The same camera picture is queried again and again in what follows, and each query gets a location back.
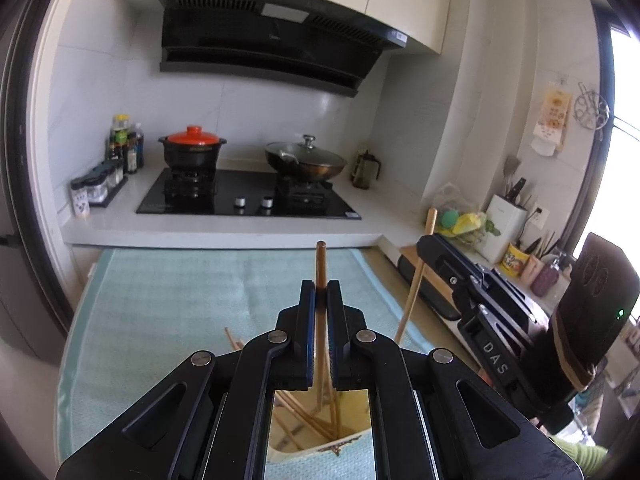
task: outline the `wooden cutting board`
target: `wooden cutting board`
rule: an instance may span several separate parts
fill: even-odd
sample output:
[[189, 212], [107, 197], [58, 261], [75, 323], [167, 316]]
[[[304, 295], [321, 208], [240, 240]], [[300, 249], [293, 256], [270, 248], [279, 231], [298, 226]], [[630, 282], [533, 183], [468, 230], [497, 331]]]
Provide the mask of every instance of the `wooden cutting board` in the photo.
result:
[[[418, 253], [416, 251], [415, 245], [401, 247], [400, 253], [402, 254], [402, 256], [404, 256], [407, 260], [411, 262], [414, 268], [416, 267], [418, 263]], [[433, 285], [436, 288], [436, 290], [447, 301], [449, 301], [451, 306], [457, 310], [456, 304], [453, 302], [452, 290], [450, 286], [440, 276], [438, 276], [436, 272], [433, 269], [431, 269], [431, 267], [428, 266], [427, 264], [424, 265], [424, 270], [422, 271], [422, 277], [425, 280], [428, 280], [431, 283], [431, 285]]]

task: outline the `window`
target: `window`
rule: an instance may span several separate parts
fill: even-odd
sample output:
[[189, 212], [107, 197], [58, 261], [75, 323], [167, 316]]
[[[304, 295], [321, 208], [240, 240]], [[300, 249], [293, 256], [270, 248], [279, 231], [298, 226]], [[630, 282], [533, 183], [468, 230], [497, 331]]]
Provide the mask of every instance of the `window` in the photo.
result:
[[[578, 211], [574, 210], [578, 218], [567, 238], [575, 241], [573, 256], [577, 258], [587, 234], [596, 233], [622, 248], [640, 272], [640, 234], [636, 232], [640, 218], [640, 43], [610, 12], [595, 12], [600, 33], [600, 92], [612, 118], [603, 128], [602, 140], [596, 134], [580, 191], [585, 193], [578, 197]], [[565, 246], [570, 250], [572, 244]], [[631, 316], [640, 318], [640, 301]]]

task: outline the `bolt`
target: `bolt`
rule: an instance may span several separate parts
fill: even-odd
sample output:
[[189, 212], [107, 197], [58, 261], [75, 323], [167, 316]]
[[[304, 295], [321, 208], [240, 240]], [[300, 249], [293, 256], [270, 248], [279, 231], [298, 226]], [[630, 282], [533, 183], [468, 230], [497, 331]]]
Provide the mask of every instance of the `bolt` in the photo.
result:
[[449, 352], [446, 348], [438, 348], [433, 353], [433, 360], [437, 363], [447, 365], [453, 361], [453, 354]]
[[272, 332], [269, 332], [267, 339], [269, 340], [269, 343], [279, 344], [284, 343], [287, 340], [287, 337], [287, 333], [283, 330], [273, 330]]
[[200, 350], [191, 356], [191, 364], [194, 366], [206, 366], [211, 362], [211, 354], [206, 350]]
[[360, 330], [356, 334], [356, 339], [361, 343], [373, 343], [376, 340], [376, 333], [373, 330]]

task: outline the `pot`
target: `pot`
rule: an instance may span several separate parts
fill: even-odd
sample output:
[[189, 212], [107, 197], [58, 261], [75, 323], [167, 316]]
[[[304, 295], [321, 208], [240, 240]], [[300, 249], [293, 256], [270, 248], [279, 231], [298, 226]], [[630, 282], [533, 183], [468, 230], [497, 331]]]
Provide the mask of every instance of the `pot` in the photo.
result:
[[290, 176], [302, 182], [322, 182], [337, 176], [347, 161], [340, 155], [316, 148], [316, 138], [303, 136], [305, 141], [271, 142], [265, 147], [267, 162], [282, 176]]
[[202, 131], [201, 126], [187, 126], [185, 132], [160, 137], [164, 145], [164, 161], [172, 170], [216, 170], [220, 147], [226, 144], [214, 134]]

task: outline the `range hood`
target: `range hood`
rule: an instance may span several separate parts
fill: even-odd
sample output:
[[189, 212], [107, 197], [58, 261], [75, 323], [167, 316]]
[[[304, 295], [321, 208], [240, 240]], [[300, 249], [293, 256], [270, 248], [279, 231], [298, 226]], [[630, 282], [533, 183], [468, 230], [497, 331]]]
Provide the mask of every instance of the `range hood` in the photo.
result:
[[161, 72], [215, 72], [353, 97], [407, 36], [326, 0], [159, 0]]

